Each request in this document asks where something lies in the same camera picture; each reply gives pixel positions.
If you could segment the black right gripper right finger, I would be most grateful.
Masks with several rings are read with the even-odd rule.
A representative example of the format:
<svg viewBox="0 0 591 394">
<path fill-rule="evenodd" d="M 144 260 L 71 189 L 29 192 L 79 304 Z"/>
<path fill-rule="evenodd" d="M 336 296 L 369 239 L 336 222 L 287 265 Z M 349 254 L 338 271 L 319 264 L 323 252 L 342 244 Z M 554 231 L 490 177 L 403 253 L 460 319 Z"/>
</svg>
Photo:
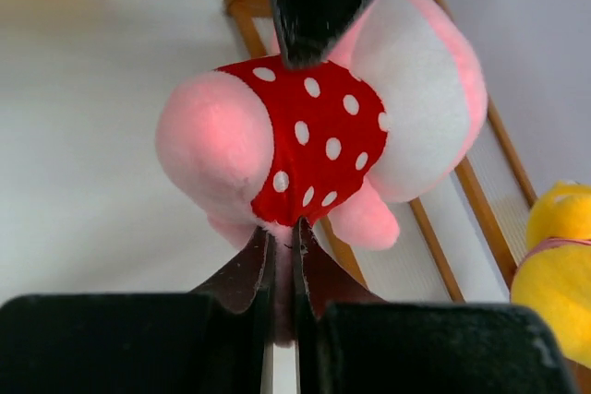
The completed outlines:
<svg viewBox="0 0 591 394">
<path fill-rule="evenodd" d="M 574 393 L 549 328 L 513 304 L 389 303 L 293 231 L 302 393 Z"/>
</svg>

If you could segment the pink plush toy polka dress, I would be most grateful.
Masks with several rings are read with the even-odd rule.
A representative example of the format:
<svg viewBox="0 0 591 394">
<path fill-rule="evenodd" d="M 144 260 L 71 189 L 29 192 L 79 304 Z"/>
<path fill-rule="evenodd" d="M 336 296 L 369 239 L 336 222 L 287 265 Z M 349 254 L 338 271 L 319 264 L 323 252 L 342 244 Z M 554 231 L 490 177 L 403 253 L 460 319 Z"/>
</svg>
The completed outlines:
<svg viewBox="0 0 591 394">
<path fill-rule="evenodd" d="M 221 66 L 175 89 L 156 131 L 170 180 L 236 247 L 277 242 L 274 340 L 294 338 L 292 232 L 328 218 L 346 243 L 392 247 L 391 203 L 449 174 L 487 116 L 476 54 L 433 0 L 374 0 L 318 66 L 278 54 Z"/>
</svg>

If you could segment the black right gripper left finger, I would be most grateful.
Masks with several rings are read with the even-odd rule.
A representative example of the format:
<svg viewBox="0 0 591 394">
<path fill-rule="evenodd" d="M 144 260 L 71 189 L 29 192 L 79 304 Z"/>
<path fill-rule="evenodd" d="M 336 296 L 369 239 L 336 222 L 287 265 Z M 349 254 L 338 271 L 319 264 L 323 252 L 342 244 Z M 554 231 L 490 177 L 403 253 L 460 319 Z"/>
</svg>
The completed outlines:
<svg viewBox="0 0 591 394">
<path fill-rule="evenodd" d="M 269 393 L 273 238 L 186 293 L 28 294 L 1 308 L 5 393 Z"/>
</svg>

